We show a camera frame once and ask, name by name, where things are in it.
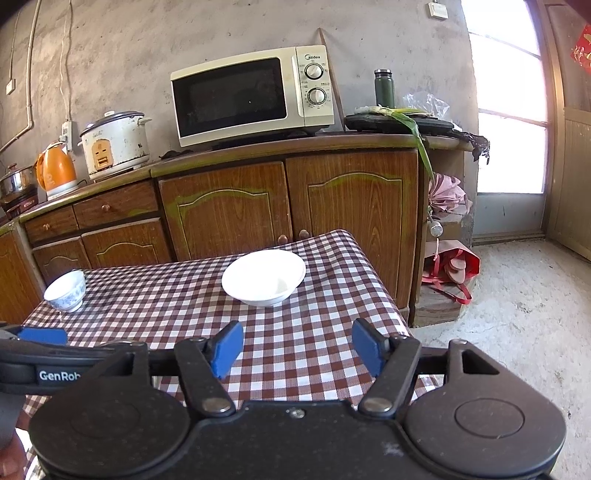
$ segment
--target wooden stick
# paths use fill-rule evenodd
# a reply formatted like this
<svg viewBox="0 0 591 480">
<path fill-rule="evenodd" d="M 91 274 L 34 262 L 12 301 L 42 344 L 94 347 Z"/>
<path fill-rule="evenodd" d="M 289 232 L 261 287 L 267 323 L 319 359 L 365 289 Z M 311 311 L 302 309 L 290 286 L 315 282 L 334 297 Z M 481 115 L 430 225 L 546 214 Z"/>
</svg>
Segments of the wooden stick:
<svg viewBox="0 0 591 480">
<path fill-rule="evenodd" d="M 320 36 L 320 41 L 326 48 L 326 59 L 329 62 L 329 76 L 330 81 L 332 82 L 333 86 L 333 93 L 335 94 L 335 102 L 336 102 L 336 109 L 339 111 L 339 119 L 340 119 L 340 126 L 343 128 L 343 132 L 345 131 L 345 114 L 343 113 L 343 104 L 340 101 L 340 92 L 339 92 L 339 84 L 336 83 L 336 75 L 335 75 L 335 66 L 330 59 L 329 48 L 326 45 L 326 39 L 324 37 L 324 30 L 322 27 L 318 27 L 318 35 Z"/>
</svg>

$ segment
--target table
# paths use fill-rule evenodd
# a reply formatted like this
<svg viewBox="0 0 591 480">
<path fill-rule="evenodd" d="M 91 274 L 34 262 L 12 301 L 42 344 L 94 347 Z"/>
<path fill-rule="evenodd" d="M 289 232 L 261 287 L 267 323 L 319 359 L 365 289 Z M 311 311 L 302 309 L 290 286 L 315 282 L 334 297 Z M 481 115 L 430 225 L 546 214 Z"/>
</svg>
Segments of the table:
<svg viewBox="0 0 591 480">
<path fill-rule="evenodd" d="M 244 328 L 244 350 L 222 381 L 243 400 L 331 400 L 356 404 L 372 384 L 350 342 L 357 317 L 381 333 L 410 335 L 394 301 L 351 234 L 337 230 L 281 248 L 306 263 L 304 281 L 276 307 L 247 306 L 222 290 L 222 274 L 240 255 L 85 272 L 84 305 L 60 313 L 42 302 L 27 326 L 62 327 L 69 344 L 95 346 L 117 339 L 172 348 L 184 338 L 213 336 L 231 320 Z M 437 388 L 420 376 L 414 398 Z M 182 400 L 177 380 L 159 388 Z M 46 397 L 30 396 L 33 414 Z"/>
</svg>

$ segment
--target rice cooker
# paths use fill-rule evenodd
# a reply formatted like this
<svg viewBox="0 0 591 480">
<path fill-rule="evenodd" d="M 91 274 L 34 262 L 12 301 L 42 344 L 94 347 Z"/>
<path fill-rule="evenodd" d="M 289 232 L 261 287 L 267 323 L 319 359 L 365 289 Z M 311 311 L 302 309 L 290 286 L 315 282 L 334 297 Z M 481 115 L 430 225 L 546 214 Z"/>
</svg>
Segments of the rice cooker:
<svg viewBox="0 0 591 480">
<path fill-rule="evenodd" d="M 145 124 L 151 118 L 141 112 L 107 112 L 80 134 L 78 145 L 91 180 L 110 177 L 130 168 L 139 168 L 150 159 Z"/>
</svg>

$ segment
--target blue gripper pad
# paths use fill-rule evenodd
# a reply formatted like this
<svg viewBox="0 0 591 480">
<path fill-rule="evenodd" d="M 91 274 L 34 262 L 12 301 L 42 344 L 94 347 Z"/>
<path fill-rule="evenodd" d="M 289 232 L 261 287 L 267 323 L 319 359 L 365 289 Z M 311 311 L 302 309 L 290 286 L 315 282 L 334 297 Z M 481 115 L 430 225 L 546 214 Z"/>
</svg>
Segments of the blue gripper pad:
<svg viewBox="0 0 591 480">
<path fill-rule="evenodd" d="M 389 340 L 367 320 L 357 319 L 351 328 L 353 348 L 372 377 L 377 377 L 389 357 Z"/>
<path fill-rule="evenodd" d="M 68 343 L 68 334 L 63 328 L 36 328 L 23 327 L 17 337 L 29 342 L 50 343 L 52 345 L 65 345 Z"/>
<path fill-rule="evenodd" d="M 224 378 L 244 347 L 242 324 L 237 320 L 230 322 L 208 343 L 213 374 Z"/>
</svg>

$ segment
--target microwave window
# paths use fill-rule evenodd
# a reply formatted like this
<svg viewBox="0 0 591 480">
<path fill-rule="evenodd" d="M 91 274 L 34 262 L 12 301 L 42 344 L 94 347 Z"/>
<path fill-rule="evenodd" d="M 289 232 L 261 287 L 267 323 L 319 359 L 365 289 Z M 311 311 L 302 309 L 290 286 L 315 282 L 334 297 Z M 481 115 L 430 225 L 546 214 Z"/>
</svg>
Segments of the microwave window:
<svg viewBox="0 0 591 480">
<path fill-rule="evenodd" d="M 287 116 L 277 58 L 196 73 L 173 91 L 181 137 Z"/>
</svg>

